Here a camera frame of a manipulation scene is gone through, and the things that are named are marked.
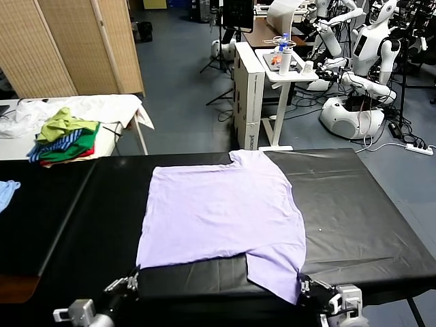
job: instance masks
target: white cloth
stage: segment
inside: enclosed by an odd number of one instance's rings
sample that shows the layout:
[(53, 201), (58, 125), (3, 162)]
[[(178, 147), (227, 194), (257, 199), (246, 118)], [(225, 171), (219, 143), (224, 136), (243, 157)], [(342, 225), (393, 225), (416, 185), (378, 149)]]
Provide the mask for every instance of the white cloth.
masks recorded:
[(90, 95), (50, 99), (47, 103), (39, 100), (21, 101), (15, 115), (0, 119), (0, 138), (19, 138), (39, 129), (62, 107), (68, 107), (76, 118), (101, 123), (119, 122), (124, 128), (137, 112), (138, 122), (154, 129), (141, 100), (135, 95)]

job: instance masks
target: white side table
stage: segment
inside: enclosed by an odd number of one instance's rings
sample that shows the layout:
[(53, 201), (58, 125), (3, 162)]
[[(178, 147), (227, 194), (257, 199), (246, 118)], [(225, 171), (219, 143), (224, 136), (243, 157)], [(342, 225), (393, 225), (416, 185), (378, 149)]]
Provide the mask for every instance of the white side table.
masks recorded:
[[(285, 76), (281, 76), (278, 72), (271, 71), (268, 64), (265, 62), (264, 55), (268, 53), (273, 53), (273, 51), (273, 49), (255, 50), (256, 56), (258, 56), (260, 63), (264, 67), (268, 79), (273, 83), (278, 83), (281, 85), (279, 106), (277, 108), (277, 118), (275, 119), (274, 129), (271, 126), (269, 118), (262, 119), (266, 135), (268, 136), (268, 141), (270, 142), (270, 146), (262, 147), (259, 149), (263, 151), (291, 151), (293, 150), (292, 146), (279, 146), (280, 133), (283, 126), (283, 120), (285, 118), (286, 103), (289, 92), (290, 90), (291, 94), (294, 92), (296, 82), (312, 82), (318, 79), (318, 75), (315, 72), (303, 75), (299, 72), (293, 71), (288, 72)], [(297, 62), (297, 67), (299, 67), (300, 71), (302, 71), (302, 68), (305, 66), (305, 62), (301, 59), (301, 57), (294, 52), (292, 54), (292, 60)]]

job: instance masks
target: folded clothes pile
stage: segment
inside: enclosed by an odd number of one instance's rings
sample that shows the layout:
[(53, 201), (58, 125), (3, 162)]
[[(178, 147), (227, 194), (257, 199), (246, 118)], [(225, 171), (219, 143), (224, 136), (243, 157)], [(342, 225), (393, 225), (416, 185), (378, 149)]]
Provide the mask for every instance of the folded clothes pile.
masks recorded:
[(71, 116), (64, 107), (50, 118), (36, 135), (35, 146), (28, 154), (30, 162), (42, 166), (94, 159), (97, 121), (84, 121)]

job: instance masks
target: light blue cloth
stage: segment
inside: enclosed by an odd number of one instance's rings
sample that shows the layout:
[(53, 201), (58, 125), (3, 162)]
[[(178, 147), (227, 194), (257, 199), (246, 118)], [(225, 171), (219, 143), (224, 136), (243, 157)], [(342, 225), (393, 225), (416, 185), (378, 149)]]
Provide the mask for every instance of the light blue cloth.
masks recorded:
[(19, 189), (21, 183), (15, 181), (1, 182), (0, 181), (0, 213), (6, 209), (11, 202), (12, 196), (16, 189)]

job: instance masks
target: table leg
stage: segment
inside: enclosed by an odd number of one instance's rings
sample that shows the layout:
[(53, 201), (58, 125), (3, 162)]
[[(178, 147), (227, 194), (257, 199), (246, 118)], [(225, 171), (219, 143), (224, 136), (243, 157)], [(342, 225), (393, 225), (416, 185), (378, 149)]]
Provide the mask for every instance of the table leg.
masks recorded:
[(136, 140), (138, 141), (138, 146), (140, 148), (140, 150), (142, 150), (142, 152), (144, 153), (144, 155), (148, 155), (149, 152), (147, 151), (147, 147), (145, 145), (145, 141), (144, 141), (144, 136), (141, 133), (141, 129), (139, 127), (139, 122), (138, 122), (138, 116), (137, 113), (135, 112), (134, 115), (134, 119), (133, 119), (133, 126), (136, 132)]
[(283, 120), (285, 118), (287, 99), (290, 92), (291, 84), (295, 85), (295, 83), (283, 83), (283, 85), (281, 86), (279, 107), (277, 108), (277, 118), (275, 119), (274, 134), (272, 136), (273, 139), (271, 142), (272, 146), (279, 145), (281, 127), (283, 126)]
[(265, 127), (266, 135), (268, 136), (268, 141), (270, 142), (271, 146), (267, 146), (265, 148), (260, 148), (260, 150), (274, 150), (277, 148), (281, 148), (281, 150), (292, 150), (291, 146), (280, 146), (279, 147), (279, 139), (280, 139), (280, 133), (281, 128), (283, 126), (283, 120), (285, 118), (285, 112), (287, 108), (287, 99), (290, 94), (290, 90), (294, 92), (295, 83), (294, 82), (285, 82), (281, 86), (281, 92), (280, 92), (280, 99), (279, 99), (279, 106), (277, 108), (277, 117), (275, 119), (275, 126), (274, 129), (271, 127), (270, 121), (268, 118), (262, 119), (262, 122)]

